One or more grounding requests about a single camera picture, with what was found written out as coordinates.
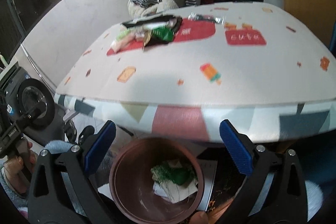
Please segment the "right hand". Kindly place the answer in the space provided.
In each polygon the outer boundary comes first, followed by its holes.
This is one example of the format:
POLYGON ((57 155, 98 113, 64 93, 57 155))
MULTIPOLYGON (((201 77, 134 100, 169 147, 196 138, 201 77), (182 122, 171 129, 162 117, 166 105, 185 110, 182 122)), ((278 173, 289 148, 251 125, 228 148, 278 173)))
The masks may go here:
POLYGON ((233 202, 234 198, 230 198, 225 203, 221 204, 219 207, 206 213, 205 211, 196 212, 189 220, 189 224, 209 224, 215 223, 228 209, 228 207, 233 202))

